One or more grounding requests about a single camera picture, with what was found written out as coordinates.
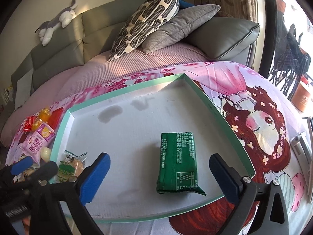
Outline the red triangular snack packet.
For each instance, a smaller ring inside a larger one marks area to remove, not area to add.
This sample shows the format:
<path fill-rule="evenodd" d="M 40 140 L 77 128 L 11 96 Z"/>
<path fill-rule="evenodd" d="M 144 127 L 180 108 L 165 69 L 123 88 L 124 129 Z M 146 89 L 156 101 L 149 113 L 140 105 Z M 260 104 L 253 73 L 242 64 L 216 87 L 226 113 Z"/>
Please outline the red triangular snack packet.
<path fill-rule="evenodd" d="M 34 123 L 37 119 L 37 116 L 28 116 L 23 125 L 24 132 L 30 132 L 35 130 Z"/>

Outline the black cream patterned pillow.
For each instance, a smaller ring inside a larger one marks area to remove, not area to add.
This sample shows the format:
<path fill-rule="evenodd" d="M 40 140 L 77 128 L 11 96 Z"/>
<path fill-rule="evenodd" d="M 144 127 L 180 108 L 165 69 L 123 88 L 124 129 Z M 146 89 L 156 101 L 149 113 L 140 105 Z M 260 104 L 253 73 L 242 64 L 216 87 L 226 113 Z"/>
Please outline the black cream patterned pillow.
<path fill-rule="evenodd" d="M 135 50 L 179 11 L 179 0 L 146 0 L 126 21 L 113 42 L 108 61 Z"/>

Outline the purple yellow snack packet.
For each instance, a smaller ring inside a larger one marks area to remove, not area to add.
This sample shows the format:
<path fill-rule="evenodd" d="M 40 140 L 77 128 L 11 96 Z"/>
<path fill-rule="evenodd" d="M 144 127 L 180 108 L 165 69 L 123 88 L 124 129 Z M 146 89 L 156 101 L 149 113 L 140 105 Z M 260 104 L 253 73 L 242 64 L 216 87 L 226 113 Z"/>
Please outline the purple yellow snack packet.
<path fill-rule="evenodd" d="M 42 122 L 36 131 L 48 142 L 55 137 L 55 131 L 46 123 Z"/>

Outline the grey sofa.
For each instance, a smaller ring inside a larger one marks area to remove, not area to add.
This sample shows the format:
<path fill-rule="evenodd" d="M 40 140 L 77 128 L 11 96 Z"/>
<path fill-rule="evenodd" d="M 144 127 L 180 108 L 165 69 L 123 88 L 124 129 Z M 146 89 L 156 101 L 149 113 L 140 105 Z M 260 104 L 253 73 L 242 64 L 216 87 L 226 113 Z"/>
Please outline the grey sofa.
<path fill-rule="evenodd" d="M 259 35 L 259 24 L 222 16 L 216 4 L 192 5 L 178 0 L 175 15 L 157 23 L 145 15 L 152 0 L 115 0 L 77 15 L 68 26 L 44 22 L 37 30 L 40 43 L 11 76 L 13 89 L 27 74 L 31 90 L 55 75 L 81 66 L 108 52 L 114 61 L 142 47 L 145 53 L 182 39 L 200 48 L 213 61 L 230 61 L 249 48 Z"/>

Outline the pink cartoon printed blanket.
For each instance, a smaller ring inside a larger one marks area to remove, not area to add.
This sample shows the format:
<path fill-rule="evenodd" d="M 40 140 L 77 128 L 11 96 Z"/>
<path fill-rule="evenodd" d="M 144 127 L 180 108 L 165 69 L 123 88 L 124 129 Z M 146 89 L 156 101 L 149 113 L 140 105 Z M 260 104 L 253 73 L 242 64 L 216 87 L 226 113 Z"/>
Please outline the pink cartoon printed blanket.
<path fill-rule="evenodd" d="M 169 65 L 123 76 L 90 87 L 48 106 L 52 110 L 73 105 L 129 85 L 186 74 L 193 79 L 226 119 L 247 151 L 256 171 L 254 180 L 279 181 L 289 213 L 291 234 L 300 234 L 312 219 L 312 204 L 290 139 L 302 132 L 303 120 L 290 101 L 254 70 L 231 61 Z M 8 161 L 19 155 L 22 124 L 10 145 Z"/>

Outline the red patterned packet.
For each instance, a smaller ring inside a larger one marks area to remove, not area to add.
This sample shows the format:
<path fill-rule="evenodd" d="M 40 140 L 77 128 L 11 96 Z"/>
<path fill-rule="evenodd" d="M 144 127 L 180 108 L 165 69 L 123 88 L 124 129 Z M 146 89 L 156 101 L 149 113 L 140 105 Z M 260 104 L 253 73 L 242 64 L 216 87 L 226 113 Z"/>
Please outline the red patterned packet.
<path fill-rule="evenodd" d="M 63 113 L 63 107 L 56 109 L 55 111 L 53 111 L 51 113 L 50 118 L 47 121 L 47 124 L 55 131 L 58 124 L 59 124 L 59 120 L 62 116 Z"/>

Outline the clear cracker packet green trim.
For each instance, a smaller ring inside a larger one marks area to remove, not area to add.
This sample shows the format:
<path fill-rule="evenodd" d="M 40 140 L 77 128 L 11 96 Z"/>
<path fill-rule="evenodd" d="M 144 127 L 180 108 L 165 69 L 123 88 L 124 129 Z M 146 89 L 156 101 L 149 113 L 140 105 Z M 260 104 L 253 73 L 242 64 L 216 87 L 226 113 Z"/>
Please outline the clear cracker packet green trim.
<path fill-rule="evenodd" d="M 63 183 L 66 182 L 70 177 L 78 177 L 85 168 L 86 158 L 87 152 L 82 153 L 81 155 L 76 155 L 65 150 L 58 166 L 58 182 Z"/>

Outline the orange bread packet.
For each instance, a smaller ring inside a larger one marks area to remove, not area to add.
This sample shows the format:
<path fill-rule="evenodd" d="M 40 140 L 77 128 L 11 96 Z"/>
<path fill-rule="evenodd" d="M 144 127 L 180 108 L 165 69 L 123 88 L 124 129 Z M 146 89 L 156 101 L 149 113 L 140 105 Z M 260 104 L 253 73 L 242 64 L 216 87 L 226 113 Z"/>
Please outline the orange bread packet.
<path fill-rule="evenodd" d="M 32 131 L 35 131 L 42 123 L 46 123 L 51 117 L 51 114 L 50 108 L 43 108 L 32 124 Z"/>

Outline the mint green cardboard tray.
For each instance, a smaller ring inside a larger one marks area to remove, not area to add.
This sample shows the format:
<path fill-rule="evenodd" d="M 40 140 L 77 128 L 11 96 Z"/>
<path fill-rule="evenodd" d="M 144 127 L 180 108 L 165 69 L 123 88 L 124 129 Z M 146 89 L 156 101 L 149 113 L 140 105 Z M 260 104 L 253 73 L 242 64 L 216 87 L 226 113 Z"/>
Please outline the mint green cardboard tray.
<path fill-rule="evenodd" d="M 198 184 L 205 195 L 157 193 L 162 133 L 191 132 Z M 51 160 L 65 151 L 87 154 L 91 165 L 102 152 L 111 165 L 86 205 L 98 223 L 141 222 L 183 214 L 223 194 L 209 169 L 218 153 L 242 176 L 255 176 L 246 150 L 208 96 L 186 74 L 153 79 L 115 90 L 71 107 L 63 117 Z"/>

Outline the yellow jelly cup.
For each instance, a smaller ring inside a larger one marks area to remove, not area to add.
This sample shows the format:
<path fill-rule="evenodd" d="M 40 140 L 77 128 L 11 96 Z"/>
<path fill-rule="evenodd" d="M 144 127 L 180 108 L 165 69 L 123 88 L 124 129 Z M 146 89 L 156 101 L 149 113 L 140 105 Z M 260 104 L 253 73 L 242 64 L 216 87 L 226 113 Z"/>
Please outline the yellow jelly cup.
<path fill-rule="evenodd" d="M 40 150 L 40 157 L 44 162 L 49 162 L 51 156 L 51 149 L 43 146 Z"/>

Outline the pink sofa seat cover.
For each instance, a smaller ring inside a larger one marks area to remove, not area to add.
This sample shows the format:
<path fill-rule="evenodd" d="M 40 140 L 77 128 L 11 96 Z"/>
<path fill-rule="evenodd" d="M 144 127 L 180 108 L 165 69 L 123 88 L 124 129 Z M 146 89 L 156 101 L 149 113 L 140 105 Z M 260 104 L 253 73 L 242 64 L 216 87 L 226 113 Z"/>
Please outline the pink sofa seat cover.
<path fill-rule="evenodd" d="M 181 42 L 148 54 L 136 49 L 111 62 L 107 61 L 108 55 L 108 52 L 103 52 L 85 65 L 65 70 L 38 87 L 25 104 L 14 111 L 1 126 L 1 143 L 5 147 L 11 145 L 27 116 L 87 88 L 146 70 L 208 60 L 206 54 L 198 48 Z"/>

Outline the light grey small cushion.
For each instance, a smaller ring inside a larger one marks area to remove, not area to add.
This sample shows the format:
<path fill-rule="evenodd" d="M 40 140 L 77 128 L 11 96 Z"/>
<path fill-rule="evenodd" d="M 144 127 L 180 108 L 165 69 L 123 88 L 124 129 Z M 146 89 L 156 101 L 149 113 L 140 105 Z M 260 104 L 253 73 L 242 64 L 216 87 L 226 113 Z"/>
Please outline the light grey small cushion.
<path fill-rule="evenodd" d="M 17 81 L 14 101 L 15 110 L 22 107 L 31 95 L 33 69 L 29 70 Z"/>

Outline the green snack packet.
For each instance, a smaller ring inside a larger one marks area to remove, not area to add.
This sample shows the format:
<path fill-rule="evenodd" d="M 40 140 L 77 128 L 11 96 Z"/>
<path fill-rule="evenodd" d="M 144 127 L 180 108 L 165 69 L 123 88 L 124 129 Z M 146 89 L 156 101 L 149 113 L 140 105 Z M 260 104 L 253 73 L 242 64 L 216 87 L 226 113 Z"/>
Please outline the green snack packet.
<path fill-rule="evenodd" d="M 159 194 L 187 192 L 206 195 L 198 185 L 196 148 L 192 132 L 161 134 L 156 191 Z"/>

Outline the pink swiss roll packet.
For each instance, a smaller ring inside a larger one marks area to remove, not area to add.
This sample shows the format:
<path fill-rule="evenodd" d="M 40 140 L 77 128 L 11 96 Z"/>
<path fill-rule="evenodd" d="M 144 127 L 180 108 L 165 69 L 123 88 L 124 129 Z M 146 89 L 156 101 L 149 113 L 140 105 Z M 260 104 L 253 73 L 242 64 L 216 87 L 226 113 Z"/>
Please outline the pink swiss roll packet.
<path fill-rule="evenodd" d="M 41 148 L 43 146 L 48 146 L 51 140 L 47 142 L 37 131 L 35 131 L 27 136 L 19 148 L 26 156 L 31 156 L 35 163 L 39 163 L 41 159 Z"/>

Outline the grey white plush toy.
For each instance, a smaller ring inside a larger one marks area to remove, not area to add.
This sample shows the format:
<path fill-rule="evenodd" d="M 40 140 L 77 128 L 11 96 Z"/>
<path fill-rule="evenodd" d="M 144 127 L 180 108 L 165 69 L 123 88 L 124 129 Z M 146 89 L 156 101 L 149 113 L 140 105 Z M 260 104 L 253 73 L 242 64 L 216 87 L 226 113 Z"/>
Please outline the grey white plush toy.
<path fill-rule="evenodd" d="M 71 1 L 71 5 L 62 9 L 53 19 L 43 22 L 34 33 L 36 33 L 42 43 L 43 47 L 49 44 L 58 28 L 67 27 L 71 21 L 76 17 L 75 9 L 77 7 L 76 0 Z"/>

